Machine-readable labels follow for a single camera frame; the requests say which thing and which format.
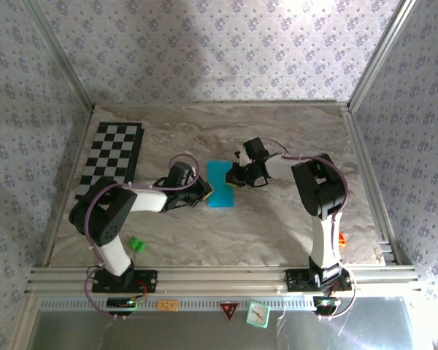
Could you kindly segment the blue cloth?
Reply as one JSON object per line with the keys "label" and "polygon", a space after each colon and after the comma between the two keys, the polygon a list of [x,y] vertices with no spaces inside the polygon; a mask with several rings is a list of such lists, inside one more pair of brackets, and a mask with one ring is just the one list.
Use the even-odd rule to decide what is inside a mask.
{"label": "blue cloth", "polygon": [[234,189],[226,184],[226,173],[231,170],[232,162],[211,160],[207,162],[207,181],[213,192],[208,196],[208,206],[211,208],[233,208]]}

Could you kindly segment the mint green square clock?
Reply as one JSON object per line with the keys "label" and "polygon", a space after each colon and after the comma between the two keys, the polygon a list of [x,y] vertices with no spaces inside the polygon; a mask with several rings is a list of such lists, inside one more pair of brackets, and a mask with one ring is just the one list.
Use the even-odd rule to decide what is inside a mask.
{"label": "mint green square clock", "polygon": [[269,306],[252,301],[248,308],[246,323],[254,327],[266,329],[269,322],[269,315]]}

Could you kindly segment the black white chessboard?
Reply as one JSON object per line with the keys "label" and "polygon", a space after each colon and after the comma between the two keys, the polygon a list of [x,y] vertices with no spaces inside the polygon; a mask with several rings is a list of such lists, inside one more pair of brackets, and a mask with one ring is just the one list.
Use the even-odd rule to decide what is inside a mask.
{"label": "black white chessboard", "polygon": [[102,176],[132,182],[144,132],[140,122],[100,122],[75,197],[85,195]]}

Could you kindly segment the red triangle sticker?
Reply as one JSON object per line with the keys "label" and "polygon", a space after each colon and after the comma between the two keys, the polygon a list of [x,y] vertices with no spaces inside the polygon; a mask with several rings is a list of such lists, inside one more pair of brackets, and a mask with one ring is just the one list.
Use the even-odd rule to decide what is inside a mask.
{"label": "red triangle sticker", "polygon": [[238,307],[239,307],[239,303],[236,302],[220,302],[220,308],[229,322],[234,317],[234,314],[238,309]]}

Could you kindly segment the left controller circuit board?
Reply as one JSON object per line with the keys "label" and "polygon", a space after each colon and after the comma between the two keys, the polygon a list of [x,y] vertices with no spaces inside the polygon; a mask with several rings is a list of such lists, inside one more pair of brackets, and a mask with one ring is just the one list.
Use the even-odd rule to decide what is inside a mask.
{"label": "left controller circuit board", "polygon": [[135,309],[137,299],[132,297],[109,297],[106,302],[107,308]]}

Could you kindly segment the controller circuit board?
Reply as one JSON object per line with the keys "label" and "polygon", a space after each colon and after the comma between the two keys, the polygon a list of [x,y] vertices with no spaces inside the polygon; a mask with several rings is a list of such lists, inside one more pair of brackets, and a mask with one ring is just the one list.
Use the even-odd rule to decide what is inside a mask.
{"label": "controller circuit board", "polygon": [[132,297],[109,297],[106,302],[107,308],[135,309],[137,299]]}
{"label": "controller circuit board", "polygon": [[318,316],[333,316],[341,304],[337,297],[314,297],[315,313]]}

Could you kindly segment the shiny metal panel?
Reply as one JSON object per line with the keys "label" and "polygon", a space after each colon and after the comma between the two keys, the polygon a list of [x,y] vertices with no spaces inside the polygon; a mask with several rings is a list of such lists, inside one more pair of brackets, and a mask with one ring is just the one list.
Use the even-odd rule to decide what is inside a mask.
{"label": "shiny metal panel", "polygon": [[267,327],[231,319],[220,308],[141,310],[113,320],[70,300],[43,302],[26,350],[418,350],[400,297],[360,297],[336,319],[273,307]]}

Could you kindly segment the right controller circuit board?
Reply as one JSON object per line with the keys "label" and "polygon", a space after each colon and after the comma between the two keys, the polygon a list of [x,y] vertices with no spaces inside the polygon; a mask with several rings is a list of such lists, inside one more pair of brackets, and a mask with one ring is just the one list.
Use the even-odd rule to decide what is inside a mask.
{"label": "right controller circuit board", "polygon": [[318,316],[333,316],[341,304],[337,297],[314,297],[315,313]]}

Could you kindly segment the aluminium back rail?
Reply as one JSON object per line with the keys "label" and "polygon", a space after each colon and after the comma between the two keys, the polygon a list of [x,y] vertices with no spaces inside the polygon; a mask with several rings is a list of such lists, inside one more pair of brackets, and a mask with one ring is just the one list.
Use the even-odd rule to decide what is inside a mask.
{"label": "aluminium back rail", "polygon": [[187,106],[340,106],[347,107],[346,101],[335,100],[249,100],[249,101],[200,101],[185,103],[151,103],[151,104],[94,104],[93,108],[136,109]]}

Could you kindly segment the aluminium front rail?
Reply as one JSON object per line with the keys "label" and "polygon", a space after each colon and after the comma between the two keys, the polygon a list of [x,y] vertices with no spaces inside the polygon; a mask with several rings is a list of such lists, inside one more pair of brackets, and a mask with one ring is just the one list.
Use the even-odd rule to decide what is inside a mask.
{"label": "aluminium front rail", "polygon": [[[423,287],[408,265],[349,267],[361,296],[403,295]],[[285,269],[278,266],[166,266],[157,267],[157,296],[274,296],[288,293]],[[26,293],[81,295],[85,268],[35,268]]]}

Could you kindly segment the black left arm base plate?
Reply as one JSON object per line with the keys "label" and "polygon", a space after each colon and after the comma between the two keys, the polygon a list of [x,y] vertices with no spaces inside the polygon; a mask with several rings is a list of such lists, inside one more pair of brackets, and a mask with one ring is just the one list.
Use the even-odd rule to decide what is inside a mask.
{"label": "black left arm base plate", "polygon": [[91,292],[105,294],[142,294],[154,293],[157,285],[158,271],[129,270],[122,276],[115,276],[106,270],[96,272]]}

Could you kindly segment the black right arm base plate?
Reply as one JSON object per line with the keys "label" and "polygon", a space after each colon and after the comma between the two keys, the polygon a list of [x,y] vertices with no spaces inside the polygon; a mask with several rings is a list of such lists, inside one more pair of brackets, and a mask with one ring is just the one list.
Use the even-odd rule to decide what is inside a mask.
{"label": "black right arm base plate", "polygon": [[285,271],[284,282],[289,292],[351,291],[353,286],[346,270],[343,270],[338,276],[321,281],[319,275],[309,268],[288,269]]}

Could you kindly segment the aluminium side rail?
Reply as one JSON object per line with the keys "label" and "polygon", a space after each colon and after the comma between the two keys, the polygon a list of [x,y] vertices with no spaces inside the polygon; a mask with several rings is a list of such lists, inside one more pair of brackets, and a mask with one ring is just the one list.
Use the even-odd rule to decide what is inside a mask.
{"label": "aluminium side rail", "polygon": [[42,243],[43,250],[36,262],[37,267],[47,267],[49,264],[55,244],[55,237],[64,214],[66,201],[72,187],[72,179],[80,159],[82,145],[88,131],[93,110],[94,106],[88,111],[85,111],[81,121],[73,123],[69,137],[66,140],[66,147],[62,158],[58,163],[58,170],[53,182],[56,194],[52,202],[50,216],[44,231]]}
{"label": "aluminium side rail", "polygon": [[394,237],[393,228],[388,217],[380,186],[377,182],[357,120],[352,116],[347,107],[342,108],[342,114],[358,160],[361,178],[364,183],[366,197],[369,202],[369,208],[372,213],[385,263],[387,265],[405,265],[406,262]]}

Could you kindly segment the aluminium corner post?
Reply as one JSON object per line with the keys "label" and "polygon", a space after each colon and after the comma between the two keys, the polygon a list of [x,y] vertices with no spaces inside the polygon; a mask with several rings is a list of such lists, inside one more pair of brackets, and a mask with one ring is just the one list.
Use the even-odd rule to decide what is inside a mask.
{"label": "aluminium corner post", "polygon": [[83,86],[80,78],[75,71],[68,54],[59,42],[56,32],[53,30],[50,21],[47,19],[38,0],[20,0],[26,11],[31,17],[36,29],[42,36],[55,62],[59,65],[65,78],[69,82],[76,97],[84,108],[91,114],[94,105],[88,92]]}
{"label": "aluminium corner post", "polygon": [[369,92],[376,76],[385,63],[389,52],[394,46],[396,38],[402,32],[404,23],[408,20],[410,13],[415,8],[417,2],[418,0],[399,0],[391,19],[385,27],[383,35],[375,46],[368,64],[347,101],[347,109],[350,113],[357,111],[364,97]]}

